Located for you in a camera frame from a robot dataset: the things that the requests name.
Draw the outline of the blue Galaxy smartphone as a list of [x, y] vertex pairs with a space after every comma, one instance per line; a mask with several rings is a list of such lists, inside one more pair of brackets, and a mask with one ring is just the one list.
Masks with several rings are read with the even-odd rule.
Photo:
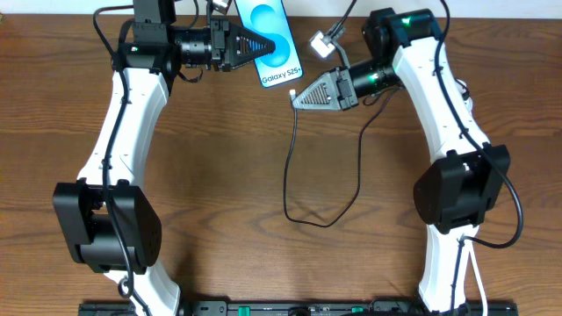
[[244, 27], [275, 45], [275, 50], [255, 60], [260, 84], [268, 89], [304, 75], [282, 0], [236, 0]]

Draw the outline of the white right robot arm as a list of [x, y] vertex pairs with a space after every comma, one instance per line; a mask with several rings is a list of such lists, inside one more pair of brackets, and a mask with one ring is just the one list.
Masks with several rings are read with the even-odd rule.
[[410, 96], [424, 131], [429, 168], [413, 188], [414, 206], [427, 227], [424, 271], [414, 311], [467, 312], [464, 282], [478, 265], [478, 230], [502, 188], [510, 188], [510, 155], [494, 146], [472, 115], [465, 83], [451, 72], [445, 52], [448, 27], [428, 10], [373, 11], [362, 34], [371, 58], [344, 62], [292, 92], [294, 112], [346, 111], [370, 95]]

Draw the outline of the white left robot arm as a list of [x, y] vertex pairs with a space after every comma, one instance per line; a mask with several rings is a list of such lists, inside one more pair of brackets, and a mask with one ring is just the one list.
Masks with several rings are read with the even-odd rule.
[[155, 125], [187, 68], [228, 72], [275, 50], [273, 40], [226, 18], [177, 25], [173, 0], [133, 0], [112, 62], [112, 98], [94, 149], [53, 206], [74, 262], [110, 278], [126, 301], [94, 305], [106, 315], [188, 315], [159, 253], [162, 223], [146, 198], [144, 171]]

